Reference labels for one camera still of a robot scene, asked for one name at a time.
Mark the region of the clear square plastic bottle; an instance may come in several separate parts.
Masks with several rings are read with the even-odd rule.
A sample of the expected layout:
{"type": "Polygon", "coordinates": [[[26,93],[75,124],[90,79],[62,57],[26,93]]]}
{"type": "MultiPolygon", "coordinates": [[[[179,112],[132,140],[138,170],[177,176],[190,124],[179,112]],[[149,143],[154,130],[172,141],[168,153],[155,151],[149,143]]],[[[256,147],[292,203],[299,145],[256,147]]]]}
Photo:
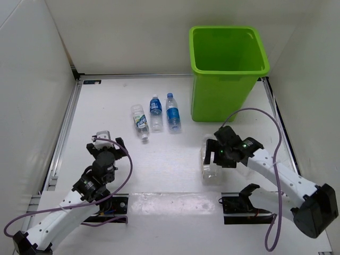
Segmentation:
{"type": "Polygon", "coordinates": [[[203,139],[200,149],[201,159],[201,180],[206,186],[219,186],[223,183],[223,170],[221,166],[217,166],[213,163],[215,153],[212,152],[210,156],[210,163],[205,164],[204,159],[206,156],[207,140],[214,139],[212,135],[206,135],[203,139]]]}

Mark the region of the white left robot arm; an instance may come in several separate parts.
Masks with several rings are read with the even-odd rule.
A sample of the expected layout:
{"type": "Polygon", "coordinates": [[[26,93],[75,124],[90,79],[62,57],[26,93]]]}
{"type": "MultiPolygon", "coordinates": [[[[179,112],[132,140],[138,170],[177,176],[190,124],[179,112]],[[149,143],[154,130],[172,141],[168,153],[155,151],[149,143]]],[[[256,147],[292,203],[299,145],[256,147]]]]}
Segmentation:
{"type": "Polygon", "coordinates": [[[44,218],[12,237],[18,254],[192,254],[203,252],[223,222],[218,192],[114,191],[92,177],[79,179],[44,218]]]}

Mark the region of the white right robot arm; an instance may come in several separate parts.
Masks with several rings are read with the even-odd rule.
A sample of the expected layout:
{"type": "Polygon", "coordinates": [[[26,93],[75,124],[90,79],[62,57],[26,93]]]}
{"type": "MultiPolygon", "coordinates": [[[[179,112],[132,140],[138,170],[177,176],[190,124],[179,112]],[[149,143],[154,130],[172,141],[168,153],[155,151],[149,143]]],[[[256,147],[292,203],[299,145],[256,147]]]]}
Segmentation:
{"type": "Polygon", "coordinates": [[[242,140],[230,126],[220,128],[214,136],[206,141],[205,165],[214,163],[222,168],[235,168],[241,163],[279,188],[279,192],[270,192],[251,183],[237,194],[232,210],[282,213],[313,239],[338,217],[336,193],[330,185],[317,185],[303,178],[275,161],[254,138],[242,140]]]}

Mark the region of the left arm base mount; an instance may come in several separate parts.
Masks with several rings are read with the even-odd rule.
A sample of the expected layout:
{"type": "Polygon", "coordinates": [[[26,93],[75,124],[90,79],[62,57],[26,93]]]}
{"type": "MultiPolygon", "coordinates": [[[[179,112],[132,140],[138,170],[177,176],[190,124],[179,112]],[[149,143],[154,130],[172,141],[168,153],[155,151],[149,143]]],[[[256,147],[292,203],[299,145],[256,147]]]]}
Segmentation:
{"type": "Polygon", "coordinates": [[[88,217],[82,225],[102,226],[107,223],[128,223],[128,194],[114,195],[99,206],[99,211],[88,217]]]}

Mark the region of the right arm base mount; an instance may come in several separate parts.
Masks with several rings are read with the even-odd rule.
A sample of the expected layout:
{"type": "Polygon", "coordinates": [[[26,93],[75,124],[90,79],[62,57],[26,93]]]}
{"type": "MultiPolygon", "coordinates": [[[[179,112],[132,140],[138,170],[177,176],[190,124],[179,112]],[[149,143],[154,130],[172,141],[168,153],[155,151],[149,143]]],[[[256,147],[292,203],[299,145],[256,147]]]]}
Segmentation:
{"type": "Polygon", "coordinates": [[[238,193],[222,193],[218,202],[223,208],[225,225],[270,224],[274,218],[272,212],[243,202],[238,193]]]}

